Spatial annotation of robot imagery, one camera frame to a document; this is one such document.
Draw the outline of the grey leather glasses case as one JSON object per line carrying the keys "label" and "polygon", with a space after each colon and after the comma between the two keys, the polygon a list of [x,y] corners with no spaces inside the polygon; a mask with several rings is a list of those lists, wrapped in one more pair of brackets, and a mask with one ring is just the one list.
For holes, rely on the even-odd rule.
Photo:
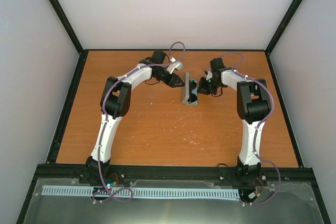
{"label": "grey leather glasses case", "polygon": [[182,92],[182,103],[186,105],[198,105],[197,80],[190,77],[190,73],[185,73],[185,86]]}

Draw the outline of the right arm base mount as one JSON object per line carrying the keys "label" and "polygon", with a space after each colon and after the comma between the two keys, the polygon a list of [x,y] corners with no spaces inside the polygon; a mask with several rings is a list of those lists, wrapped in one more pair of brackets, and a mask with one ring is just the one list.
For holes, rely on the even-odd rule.
{"label": "right arm base mount", "polygon": [[219,172],[219,179],[230,184],[239,184],[241,186],[251,186],[253,183],[260,183],[262,186],[266,183],[266,176],[261,172],[261,164],[253,166],[229,167],[224,163],[216,166]]}

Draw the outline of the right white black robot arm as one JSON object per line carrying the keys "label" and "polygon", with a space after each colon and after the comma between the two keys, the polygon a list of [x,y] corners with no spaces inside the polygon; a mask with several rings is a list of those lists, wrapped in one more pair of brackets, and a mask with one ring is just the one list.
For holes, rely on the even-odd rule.
{"label": "right white black robot arm", "polygon": [[197,92],[218,97],[223,88],[236,91],[237,114],[243,124],[242,147],[237,158],[236,178],[243,181],[258,177],[261,170],[260,141],[265,121],[274,111],[274,99],[265,79],[243,75],[235,68],[225,67],[222,58],[210,61],[206,77],[200,78]]}

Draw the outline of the black aluminium frame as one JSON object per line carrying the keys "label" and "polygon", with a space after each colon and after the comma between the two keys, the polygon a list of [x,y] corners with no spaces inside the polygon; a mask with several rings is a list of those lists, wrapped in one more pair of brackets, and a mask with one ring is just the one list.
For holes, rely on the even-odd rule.
{"label": "black aluminium frame", "polygon": [[[74,43],[76,48],[80,47],[80,43],[78,38],[75,36],[75,33],[66,17],[65,12],[61,8],[58,0],[49,0],[52,7],[54,8],[56,14],[60,18],[63,26],[66,29],[66,32],[69,34],[71,41]],[[279,85],[277,79],[275,77],[274,69],[272,63],[270,61],[270,53],[274,49],[276,43],[280,39],[281,35],[284,33],[287,25],[290,20],[294,16],[294,13],[297,11],[299,5],[303,0],[293,0],[290,4],[289,9],[286,11],[284,18],[282,19],[279,27],[277,28],[275,34],[273,35],[271,42],[267,46],[266,49],[266,59],[268,62],[268,67],[272,76],[273,83],[275,84],[277,96],[280,100],[280,106],[282,113],[285,117],[286,126],[290,135],[290,139],[292,142],[292,147],[294,149],[294,153],[297,159],[299,166],[297,168],[280,168],[281,174],[289,174],[294,179],[294,181],[312,181],[312,190],[314,193],[314,197],[317,201],[318,211],[321,213],[322,222],[330,223],[330,218],[327,213],[327,209],[323,202],[320,189],[318,187],[316,178],[313,174],[313,170],[311,168],[305,168],[303,165],[303,161],[301,155],[299,153],[298,145],[296,143],[292,126],[289,122],[289,117],[287,110],[285,108],[285,104],[279,89]],[[68,122],[70,116],[70,110],[75,100],[75,94],[77,92],[79,81],[83,73],[83,69],[87,60],[88,50],[82,49],[79,52],[79,60],[77,62],[75,73],[72,78],[68,94],[65,100],[65,104],[63,106],[61,116],[56,128],[56,132],[44,164],[38,165],[36,171],[34,173],[33,180],[29,187],[26,199],[20,211],[19,217],[17,219],[17,223],[25,223],[28,221],[28,211],[31,209],[32,198],[33,198],[33,190],[37,185],[37,181],[39,179],[66,179],[66,178],[78,178],[81,179],[83,174],[85,173],[83,165],[75,165],[75,164],[56,164],[56,157],[59,152],[60,144],[62,142],[62,138],[65,132],[66,124]],[[140,175],[141,178],[161,178],[163,180],[176,180],[180,181],[183,178],[187,178],[189,180],[198,179],[198,178],[213,178],[214,177],[215,168],[213,167],[183,167],[183,166],[132,166],[131,174]]]}

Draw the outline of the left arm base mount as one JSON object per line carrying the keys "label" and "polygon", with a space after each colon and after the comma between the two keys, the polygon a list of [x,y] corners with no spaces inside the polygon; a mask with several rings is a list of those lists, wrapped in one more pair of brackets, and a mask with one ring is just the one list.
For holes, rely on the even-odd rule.
{"label": "left arm base mount", "polygon": [[[102,177],[106,184],[116,182],[118,185],[124,185],[125,173],[125,166],[109,165],[102,169]],[[82,184],[102,185],[98,169],[87,166],[81,171],[79,182]]]}

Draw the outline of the black sunglasses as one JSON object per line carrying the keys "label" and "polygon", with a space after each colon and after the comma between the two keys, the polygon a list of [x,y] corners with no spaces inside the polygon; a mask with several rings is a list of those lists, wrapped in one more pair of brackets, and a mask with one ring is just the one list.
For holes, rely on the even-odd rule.
{"label": "black sunglasses", "polygon": [[189,104],[197,103],[197,82],[194,79],[189,80],[189,98],[187,101]]}

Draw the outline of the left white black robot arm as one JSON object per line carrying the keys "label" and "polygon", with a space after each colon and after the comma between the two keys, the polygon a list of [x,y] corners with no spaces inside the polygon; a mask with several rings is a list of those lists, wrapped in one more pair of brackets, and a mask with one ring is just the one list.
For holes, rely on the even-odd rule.
{"label": "left white black robot arm", "polygon": [[171,54],[155,50],[151,57],[139,61],[129,72],[106,80],[100,100],[101,125],[96,144],[86,160],[90,176],[97,183],[108,180],[113,140],[122,118],[129,111],[132,91],[151,78],[171,88],[183,87],[185,83],[174,72],[181,68],[181,58],[175,59]]}

